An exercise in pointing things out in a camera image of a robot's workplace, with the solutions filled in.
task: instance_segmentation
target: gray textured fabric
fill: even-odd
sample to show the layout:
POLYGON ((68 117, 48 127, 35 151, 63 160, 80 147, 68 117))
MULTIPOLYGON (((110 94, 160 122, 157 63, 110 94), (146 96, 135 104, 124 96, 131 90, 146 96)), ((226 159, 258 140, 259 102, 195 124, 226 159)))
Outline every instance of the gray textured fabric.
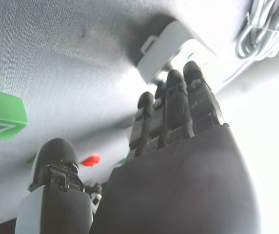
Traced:
POLYGON ((124 129, 146 89, 140 47, 177 18, 217 53, 234 41, 249 0, 0 0, 0 92, 24 100, 29 125, 0 141, 0 223, 14 218, 31 169, 54 137, 77 147, 104 181, 126 156, 124 129))

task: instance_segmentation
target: orange object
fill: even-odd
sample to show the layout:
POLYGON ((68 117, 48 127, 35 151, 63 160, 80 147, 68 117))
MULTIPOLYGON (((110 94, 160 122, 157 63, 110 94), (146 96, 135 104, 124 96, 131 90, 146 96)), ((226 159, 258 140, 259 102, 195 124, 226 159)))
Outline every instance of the orange object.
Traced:
POLYGON ((99 156, 90 156, 88 159, 82 162, 82 165, 86 167, 93 167, 96 163, 100 162, 99 156))

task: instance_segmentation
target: white power strip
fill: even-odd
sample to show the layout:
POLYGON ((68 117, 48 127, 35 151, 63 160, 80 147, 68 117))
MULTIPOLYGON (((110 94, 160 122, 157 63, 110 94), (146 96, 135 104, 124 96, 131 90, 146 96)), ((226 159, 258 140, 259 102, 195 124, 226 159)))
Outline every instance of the white power strip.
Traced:
POLYGON ((141 48, 144 54, 137 68, 147 84, 166 80, 170 70, 182 73, 184 65, 193 60, 201 67, 209 85, 220 83, 223 64, 216 55, 193 38, 190 31, 179 21, 167 25, 157 37, 151 35, 141 48))

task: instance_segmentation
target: green cube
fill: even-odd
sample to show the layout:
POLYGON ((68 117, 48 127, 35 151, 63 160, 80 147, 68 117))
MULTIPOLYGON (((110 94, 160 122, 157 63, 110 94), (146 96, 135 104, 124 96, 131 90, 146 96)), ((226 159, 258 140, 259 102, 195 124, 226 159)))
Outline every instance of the green cube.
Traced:
POLYGON ((12 139, 27 124, 22 100, 0 93, 0 140, 12 139))

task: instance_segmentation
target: number 7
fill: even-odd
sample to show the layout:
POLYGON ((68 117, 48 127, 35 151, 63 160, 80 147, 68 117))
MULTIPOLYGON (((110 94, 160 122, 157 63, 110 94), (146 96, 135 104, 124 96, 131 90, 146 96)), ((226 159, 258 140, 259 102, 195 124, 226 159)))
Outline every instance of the number 7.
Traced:
POLYGON ((0 129, 0 133, 6 131, 6 130, 8 130, 8 129, 11 129, 11 128, 15 128, 15 127, 16 127, 16 125, 14 125, 14 124, 8 124, 8 123, 0 123, 0 126, 4 127, 4 128, 1 128, 1 129, 0 129))

